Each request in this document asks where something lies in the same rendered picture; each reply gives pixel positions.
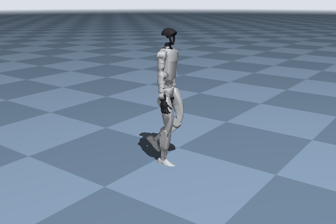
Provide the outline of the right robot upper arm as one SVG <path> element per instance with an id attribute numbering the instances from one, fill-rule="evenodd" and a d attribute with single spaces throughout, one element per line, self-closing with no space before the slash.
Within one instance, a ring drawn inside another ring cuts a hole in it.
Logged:
<path id="1" fill-rule="evenodd" d="M 158 60 L 157 61 L 158 62 L 158 64 L 157 64 L 157 75 L 159 73 L 162 73 L 164 75 L 163 80 L 166 79 L 166 77 L 167 77 L 167 74 L 165 72 L 163 72 L 164 68 L 165 68 L 165 60 L 166 60 L 166 58 L 167 58 L 167 51 L 162 50 L 162 51 L 159 51 L 157 53 L 157 60 Z"/>

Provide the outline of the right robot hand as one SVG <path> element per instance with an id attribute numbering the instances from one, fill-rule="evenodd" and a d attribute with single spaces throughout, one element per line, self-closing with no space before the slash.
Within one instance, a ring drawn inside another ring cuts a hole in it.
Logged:
<path id="1" fill-rule="evenodd" d="M 170 109 L 172 109 L 166 102 L 166 95 L 164 94 L 164 99 L 160 99 L 161 101 L 161 104 L 160 104 L 160 107 L 161 107 L 161 112 L 164 113 L 164 114 L 169 114 L 169 110 L 167 107 L 169 107 Z"/>

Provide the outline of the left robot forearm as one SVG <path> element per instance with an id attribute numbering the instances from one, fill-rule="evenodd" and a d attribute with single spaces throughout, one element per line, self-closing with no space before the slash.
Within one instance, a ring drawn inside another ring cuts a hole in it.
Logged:
<path id="1" fill-rule="evenodd" d="M 175 79 L 176 79 L 176 76 L 175 76 Z M 174 86 L 174 87 L 175 87 L 175 85 L 176 85 L 176 84 L 175 84 L 175 79 L 171 80 L 171 81 L 173 81 L 173 82 L 172 82 L 172 86 Z"/>

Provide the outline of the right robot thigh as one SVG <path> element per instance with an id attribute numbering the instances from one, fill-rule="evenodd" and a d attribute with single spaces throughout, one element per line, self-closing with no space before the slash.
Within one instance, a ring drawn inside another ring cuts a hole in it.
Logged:
<path id="1" fill-rule="evenodd" d="M 170 113 L 169 114 L 162 113 L 164 127 L 162 127 L 161 129 L 165 129 L 167 135 L 169 135 L 169 133 L 171 132 L 172 127 L 173 127 L 174 113 L 173 113 L 173 107 L 172 107 L 171 99 L 169 97 L 167 97 L 167 95 L 166 95 L 166 102 L 172 109 L 167 107 Z M 161 104 L 160 98 L 157 99 L 157 103 L 158 103 L 158 106 L 160 106 L 160 104 Z"/>

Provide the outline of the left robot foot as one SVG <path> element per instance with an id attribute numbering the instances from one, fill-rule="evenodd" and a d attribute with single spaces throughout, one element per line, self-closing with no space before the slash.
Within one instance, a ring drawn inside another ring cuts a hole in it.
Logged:
<path id="1" fill-rule="evenodd" d="M 147 136 L 146 137 L 147 138 L 147 140 L 153 145 L 153 147 L 159 152 L 159 151 L 161 151 L 161 148 L 159 147 L 159 144 L 158 144 L 158 142 L 156 141 L 154 141 L 153 140 L 153 135 L 149 135 L 149 136 Z"/>

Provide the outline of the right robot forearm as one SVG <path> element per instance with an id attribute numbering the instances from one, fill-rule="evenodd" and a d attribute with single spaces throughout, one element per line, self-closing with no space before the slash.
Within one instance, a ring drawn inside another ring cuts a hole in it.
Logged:
<path id="1" fill-rule="evenodd" d="M 164 75 L 162 73 L 158 74 L 158 84 L 159 84 L 159 98 L 162 100 L 164 99 L 165 94 L 165 81 L 163 80 Z"/>

